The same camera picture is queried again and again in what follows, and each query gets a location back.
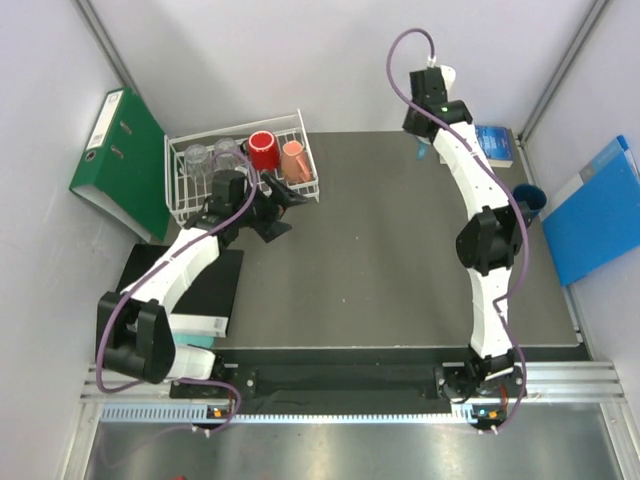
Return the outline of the dark blue ceramic mug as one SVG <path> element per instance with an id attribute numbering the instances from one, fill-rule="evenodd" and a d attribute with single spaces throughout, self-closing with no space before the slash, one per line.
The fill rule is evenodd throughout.
<path id="1" fill-rule="evenodd" d="M 522 183 L 514 187 L 512 194 L 517 203 L 524 202 L 531 213 L 531 218 L 536 218 L 547 204 L 546 193 L 536 185 Z"/>

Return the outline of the light blue ceramic mug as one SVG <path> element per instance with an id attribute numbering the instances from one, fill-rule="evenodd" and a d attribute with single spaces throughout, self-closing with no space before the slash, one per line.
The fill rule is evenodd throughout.
<path id="1" fill-rule="evenodd" d="M 417 142 L 416 159 L 418 161 L 422 161 L 427 156 L 427 153 L 430 148 L 430 144 L 425 139 L 420 137 L 416 137 L 416 142 Z"/>

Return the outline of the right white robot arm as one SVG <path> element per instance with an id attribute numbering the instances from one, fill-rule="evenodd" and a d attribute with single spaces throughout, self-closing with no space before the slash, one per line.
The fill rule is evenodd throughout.
<path id="1" fill-rule="evenodd" d="M 476 394 L 492 394 L 514 372 L 513 342 L 504 328 L 508 323 L 505 295 L 522 246 L 517 215 L 528 222 L 529 211 L 509 204 L 480 146 L 468 108 L 448 98 L 454 77 L 453 69 L 438 66 L 409 74 L 411 101 L 429 115 L 409 109 L 403 129 L 435 148 L 467 212 L 455 248 L 472 288 L 470 358 L 462 370 L 447 375 L 443 385 L 444 394 L 464 402 Z"/>

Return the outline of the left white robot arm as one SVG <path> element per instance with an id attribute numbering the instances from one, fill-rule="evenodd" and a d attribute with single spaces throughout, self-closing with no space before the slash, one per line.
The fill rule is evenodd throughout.
<path id="1" fill-rule="evenodd" d="M 109 392 L 105 370 L 131 378 L 134 385 L 177 380 L 205 396 L 226 387 L 225 370 L 208 348 L 175 342 L 169 317 L 197 277 L 219 259 L 243 228 L 266 243 L 290 231 L 284 213 L 308 203 L 269 172 L 222 170 L 211 193 L 184 224 L 169 250 L 137 281 L 109 291 L 97 306 L 96 383 Z"/>

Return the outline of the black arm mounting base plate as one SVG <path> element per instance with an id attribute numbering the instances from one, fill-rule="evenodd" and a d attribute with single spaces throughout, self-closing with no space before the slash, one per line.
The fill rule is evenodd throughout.
<path id="1" fill-rule="evenodd" d="M 240 348 L 217 350 L 213 378 L 241 393 L 248 415 L 444 413 L 437 367 L 467 347 Z"/>

